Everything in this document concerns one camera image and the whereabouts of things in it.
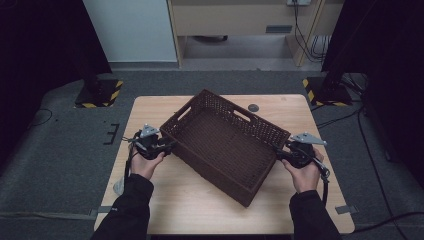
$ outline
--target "power outlet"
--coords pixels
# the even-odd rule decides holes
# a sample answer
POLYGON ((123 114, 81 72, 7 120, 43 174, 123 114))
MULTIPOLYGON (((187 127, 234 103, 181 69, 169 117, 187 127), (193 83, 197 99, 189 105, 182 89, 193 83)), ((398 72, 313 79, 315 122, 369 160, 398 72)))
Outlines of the power outlet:
POLYGON ((293 6, 294 2, 296 2, 296 4, 299 6, 311 5, 311 0, 287 0, 287 5, 293 6))

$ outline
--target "woven basket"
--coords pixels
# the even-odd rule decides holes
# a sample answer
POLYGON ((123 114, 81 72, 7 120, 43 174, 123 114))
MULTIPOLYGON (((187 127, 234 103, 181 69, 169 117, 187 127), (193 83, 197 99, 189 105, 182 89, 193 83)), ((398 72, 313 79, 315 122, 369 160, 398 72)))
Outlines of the woven basket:
POLYGON ((290 133, 223 97, 203 90, 160 127, 173 153, 248 207, 290 133))

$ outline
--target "light wood tabletop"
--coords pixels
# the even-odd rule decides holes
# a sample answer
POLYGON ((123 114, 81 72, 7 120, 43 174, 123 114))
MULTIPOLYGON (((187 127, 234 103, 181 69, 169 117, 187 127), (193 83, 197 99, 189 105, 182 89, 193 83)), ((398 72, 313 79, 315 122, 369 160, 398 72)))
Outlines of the light wood tabletop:
MULTIPOLYGON (((320 138, 308 103, 302 95, 222 95, 233 103, 248 108, 259 106, 255 114, 289 131, 308 132, 320 138)), ((192 96, 143 96, 135 99, 124 137, 131 138, 147 123, 159 128, 192 96)), ((351 233, 354 224, 349 213, 338 214, 336 207, 346 205, 324 146, 315 145, 324 155, 331 171, 327 210, 340 233, 351 233)), ((121 142, 106 187, 102 206, 111 206, 118 197, 113 185, 124 174, 128 143, 121 142)), ((248 208, 226 195, 175 155, 159 164, 151 179, 155 186, 150 200, 148 234, 290 234, 293 222, 289 201, 295 193, 291 175, 280 161, 271 172, 248 208)), ((322 195, 320 181, 318 193, 322 195)), ((105 213, 97 217, 96 229, 105 213)))

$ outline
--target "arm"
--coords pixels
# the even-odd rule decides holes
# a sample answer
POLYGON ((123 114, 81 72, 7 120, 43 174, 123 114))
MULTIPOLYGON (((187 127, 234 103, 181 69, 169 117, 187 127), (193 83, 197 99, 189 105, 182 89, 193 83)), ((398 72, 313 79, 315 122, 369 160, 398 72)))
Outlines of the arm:
MULTIPOLYGON (((314 149, 315 156, 323 161, 324 156, 314 149)), ((328 215, 316 191, 320 172, 314 163, 297 169, 283 160, 284 167, 293 178, 296 194, 290 200, 290 213, 294 224, 295 240, 333 240, 341 236, 328 215)))
POLYGON ((295 240, 342 239, 318 192, 296 193, 290 200, 295 240))
POLYGON ((92 240, 146 239, 150 219, 149 201, 153 193, 153 184, 149 180, 164 155, 160 153, 154 160, 146 160, 140 154, 133 156, 131 175, 125 183, 124 192, 115 200, 92 240))

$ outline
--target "black sleeve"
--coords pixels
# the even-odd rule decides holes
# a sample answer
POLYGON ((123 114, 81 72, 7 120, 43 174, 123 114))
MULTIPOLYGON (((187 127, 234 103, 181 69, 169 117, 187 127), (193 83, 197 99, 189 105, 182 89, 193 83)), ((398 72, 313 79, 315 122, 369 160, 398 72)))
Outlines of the black sleeve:
POLYGON ((146 239, 152 193, 153 184, 149 180, 131 174, 124 193, 115 200, 91 239, 146 239))
POLYGON ((295 194, 290 200, 295 240, 342 239, 317 191, 295 194))

